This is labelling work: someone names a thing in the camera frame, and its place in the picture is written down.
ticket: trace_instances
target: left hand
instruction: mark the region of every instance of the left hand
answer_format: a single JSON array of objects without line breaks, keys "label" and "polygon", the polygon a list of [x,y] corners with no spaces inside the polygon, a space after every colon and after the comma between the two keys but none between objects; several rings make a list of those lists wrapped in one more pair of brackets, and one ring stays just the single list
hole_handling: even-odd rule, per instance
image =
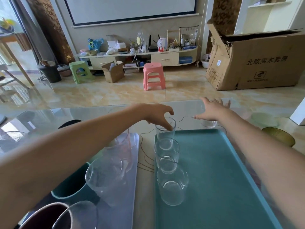
[{"label": "left hand", "polygon": [[169,112],[170,115],[173,115],[172,107],[164,104],[144,104],[143,106],[145,110],[144,119],[150,124],[160,125],[167,130],[173,130],[173,127],[166,121],[164,118],[164,114]]}]

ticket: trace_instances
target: small cardboard box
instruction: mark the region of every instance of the small cardboard box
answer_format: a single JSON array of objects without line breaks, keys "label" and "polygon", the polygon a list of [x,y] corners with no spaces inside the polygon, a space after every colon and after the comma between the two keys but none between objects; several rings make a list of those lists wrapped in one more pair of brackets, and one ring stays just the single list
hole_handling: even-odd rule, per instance
[{"label": "small cardboard box", "polygon": [[116,81],[125,77],[123,70],[123,62],[117,61],[116,66],[114,66],[111,71],[109,71],[112,63],[113,62],[109,62],[102,66],[102,70],[104,71],[105,78],[108,83],[115,83]]},{"label": "small cardboard box", "polygon": [[213,47],[206,78],[216,90],[295,85],[305,69],[305,34],[285,30],[221,35],[207,22]]}]

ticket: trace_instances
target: patterned curtain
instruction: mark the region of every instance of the patterned curtain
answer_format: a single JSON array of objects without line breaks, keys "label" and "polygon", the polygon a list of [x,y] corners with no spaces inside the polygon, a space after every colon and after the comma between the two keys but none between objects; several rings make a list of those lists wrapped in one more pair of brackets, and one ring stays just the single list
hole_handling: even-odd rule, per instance
[{"label": "patterned curtain", "polygon": [[27,0],[59,63],[75,61],[50,0]]},{"label": "patterned curtain", "polygon": [[[214,0],[212,20],[217,30],[224,35],[234,34],[242,0]],[[207,53],[211,53],[212,43],[209,40],[207,45]]]}]

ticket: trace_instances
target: drawer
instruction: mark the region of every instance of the drawer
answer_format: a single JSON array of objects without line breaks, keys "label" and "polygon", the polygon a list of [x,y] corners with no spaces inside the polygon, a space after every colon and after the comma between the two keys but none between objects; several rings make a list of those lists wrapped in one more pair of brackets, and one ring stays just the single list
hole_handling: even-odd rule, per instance
[{"label": "drawer", "polygon": [[160,62],[162,65],[177,65],[179,64],[179,53],[162,53],[152,54],[152,62]]},{"label": "drawer", "polygon": [[115,57],[104,57],[104,58],[90,58],[92,68],[95,70],[101,70],[102,65],[109,62],[116,62]]}]

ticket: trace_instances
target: trash can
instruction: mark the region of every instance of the trash can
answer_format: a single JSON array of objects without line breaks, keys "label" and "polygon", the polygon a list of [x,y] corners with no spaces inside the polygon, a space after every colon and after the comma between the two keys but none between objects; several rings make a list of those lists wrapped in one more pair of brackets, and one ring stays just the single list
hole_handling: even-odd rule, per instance
[{"label": "trash can", "polygon": [[48,63],[43,64],[44,65],[42,65],[42,63],[40,62],[40,64],[38,65],[38,69],[44,74],[44,76],[50,83],[57,83],[61,81],[61,77],[56,65],[50,66],[48,65]]}]

